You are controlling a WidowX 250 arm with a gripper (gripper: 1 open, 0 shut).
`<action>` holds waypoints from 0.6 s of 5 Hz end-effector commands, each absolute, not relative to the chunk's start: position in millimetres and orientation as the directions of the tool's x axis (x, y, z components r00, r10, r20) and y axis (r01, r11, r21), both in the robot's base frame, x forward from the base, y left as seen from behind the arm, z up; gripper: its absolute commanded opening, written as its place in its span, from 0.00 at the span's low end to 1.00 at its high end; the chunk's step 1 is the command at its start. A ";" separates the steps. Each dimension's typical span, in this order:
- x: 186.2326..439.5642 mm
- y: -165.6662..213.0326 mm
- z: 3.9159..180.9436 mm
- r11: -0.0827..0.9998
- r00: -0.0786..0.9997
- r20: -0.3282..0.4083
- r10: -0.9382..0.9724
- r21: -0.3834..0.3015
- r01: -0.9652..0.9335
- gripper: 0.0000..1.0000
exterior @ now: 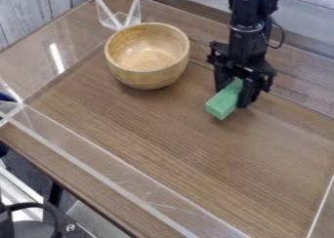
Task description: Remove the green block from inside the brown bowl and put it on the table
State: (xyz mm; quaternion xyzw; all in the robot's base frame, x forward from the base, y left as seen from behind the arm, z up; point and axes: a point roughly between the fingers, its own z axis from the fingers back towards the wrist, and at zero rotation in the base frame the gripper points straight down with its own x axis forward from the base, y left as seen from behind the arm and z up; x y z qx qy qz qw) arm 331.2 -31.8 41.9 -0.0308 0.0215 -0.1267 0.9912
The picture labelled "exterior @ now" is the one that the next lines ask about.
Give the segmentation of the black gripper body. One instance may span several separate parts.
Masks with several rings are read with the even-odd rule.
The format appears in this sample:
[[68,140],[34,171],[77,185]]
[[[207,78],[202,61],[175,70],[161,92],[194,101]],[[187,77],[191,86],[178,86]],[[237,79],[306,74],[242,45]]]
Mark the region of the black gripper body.
[[227,43],[210,42],[207,62],[231,69],[234,78],[245,80],[250,76],[262,78],[262,91],[269,92],[277,75],[265,56],[272,34],[270,21],[253,26],[230,24],[230,39]]

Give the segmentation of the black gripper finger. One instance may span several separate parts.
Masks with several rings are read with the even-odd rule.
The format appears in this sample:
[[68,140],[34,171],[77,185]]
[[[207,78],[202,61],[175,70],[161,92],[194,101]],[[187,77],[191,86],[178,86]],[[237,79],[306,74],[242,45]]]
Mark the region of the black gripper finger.
[[240,93],[238,107],[248,108],[256,102],[262,91],[262,78],[260,76],[250,76],[244,80],[244,87]]
[[214,67],[215,91],[221,92],[233,81],[234,75],[231,69],[225,66],[217,65]]

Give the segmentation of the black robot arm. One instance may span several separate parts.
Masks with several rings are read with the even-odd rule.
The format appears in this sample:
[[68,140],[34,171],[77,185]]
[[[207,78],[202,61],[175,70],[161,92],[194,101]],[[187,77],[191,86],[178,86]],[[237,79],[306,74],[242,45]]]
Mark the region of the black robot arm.
[[215,90],[223,91],[240,79],[237,107],[246,108],[262,92],[269,93],[277,71],[266,60],[268,49],[284,46],[284,27],[272,15],[280,0],[229,0],[231,10],[229,42],[210,42],[207,62],[214,65]]

